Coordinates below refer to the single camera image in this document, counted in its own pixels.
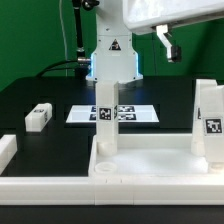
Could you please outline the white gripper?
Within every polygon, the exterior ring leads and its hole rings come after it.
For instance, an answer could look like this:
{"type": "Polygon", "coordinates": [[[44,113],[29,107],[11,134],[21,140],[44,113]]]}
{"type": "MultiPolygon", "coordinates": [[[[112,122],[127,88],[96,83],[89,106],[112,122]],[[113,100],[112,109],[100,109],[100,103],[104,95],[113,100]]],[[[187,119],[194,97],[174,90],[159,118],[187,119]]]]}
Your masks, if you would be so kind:
{"type": "Polygon", "coordinates": [[[137,35],[152,33],[166,48],[170,63],[180,62],[181,47],[168,40],[169,27],[181,27],[224,17],[224,0],[122,0],[126,27],[137,35]]]}

